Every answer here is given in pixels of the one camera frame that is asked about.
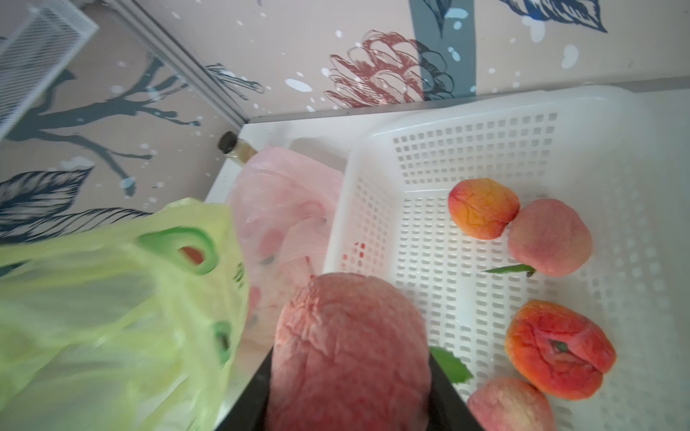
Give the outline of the pale spice jar black lid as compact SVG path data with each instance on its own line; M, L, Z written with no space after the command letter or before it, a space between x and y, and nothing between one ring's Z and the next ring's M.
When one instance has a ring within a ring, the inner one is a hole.
M238 165L247 164L258 151L232 131L226 132L219 139L217 148Z

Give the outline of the pink plastic bag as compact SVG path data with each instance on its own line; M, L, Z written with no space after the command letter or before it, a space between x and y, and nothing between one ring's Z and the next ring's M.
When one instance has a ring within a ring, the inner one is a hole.
M250 282L243 339L271 346L283 306L323 274L343 175L283 147L258 152L228 198Z

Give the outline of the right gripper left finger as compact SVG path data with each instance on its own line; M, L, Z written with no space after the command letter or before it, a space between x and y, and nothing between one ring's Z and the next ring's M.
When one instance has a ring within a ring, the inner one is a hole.
M264 431L266 429L272 354L273 349L262 361L232 409L216 427L217 431Z

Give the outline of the red peach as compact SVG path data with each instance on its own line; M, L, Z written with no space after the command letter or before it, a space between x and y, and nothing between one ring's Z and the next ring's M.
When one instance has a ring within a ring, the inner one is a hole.
M589 318L532 300L515 314L505 350L513 366L537 389L564 400L586 400L616 364L614 346Z

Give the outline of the pink peach bottom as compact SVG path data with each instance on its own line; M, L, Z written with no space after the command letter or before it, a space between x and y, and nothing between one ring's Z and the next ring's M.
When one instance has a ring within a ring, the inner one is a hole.
M555 415L544 395L516 378L488 381L468 399L467 407L484 430L555 431Z

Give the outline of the pink peach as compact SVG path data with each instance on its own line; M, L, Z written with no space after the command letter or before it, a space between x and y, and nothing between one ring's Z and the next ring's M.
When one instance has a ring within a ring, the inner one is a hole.
M324 274L284 306L267 429L423 430L430 391L425 321L388 282Z
M555 415L544 395L516 378L488 381L468 399L467 407L484 430L555 431Z
M558 199L538 199L522 208L508 236L510 256L537 272L564 277L593 253L593 239L579 214Z

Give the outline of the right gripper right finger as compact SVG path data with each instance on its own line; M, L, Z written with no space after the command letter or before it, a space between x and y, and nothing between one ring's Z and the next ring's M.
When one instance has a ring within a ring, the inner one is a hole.
M483 431L433 356L429 356L429 369L431 391L426 430Z

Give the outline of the pink peach beside orange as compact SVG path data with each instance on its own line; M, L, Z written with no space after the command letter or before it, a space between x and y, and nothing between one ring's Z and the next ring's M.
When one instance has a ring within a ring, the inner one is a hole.
M558 199L538 199L522 208L508 236L510 256L537 272L564 277L593 253L593 239L579 214Z

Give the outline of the white perforated plastic basket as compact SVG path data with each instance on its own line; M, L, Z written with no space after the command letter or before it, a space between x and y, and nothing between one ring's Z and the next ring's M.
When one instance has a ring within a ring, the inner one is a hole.
M534 92L392 120L348 161L328 272L382 278L562 430L689 427L689 93Z

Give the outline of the green plastic bag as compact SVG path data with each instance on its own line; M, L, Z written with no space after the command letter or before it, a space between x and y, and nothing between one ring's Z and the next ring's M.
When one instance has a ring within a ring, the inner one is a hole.
M212 430L249 308L228 206L1 250L1 427Z

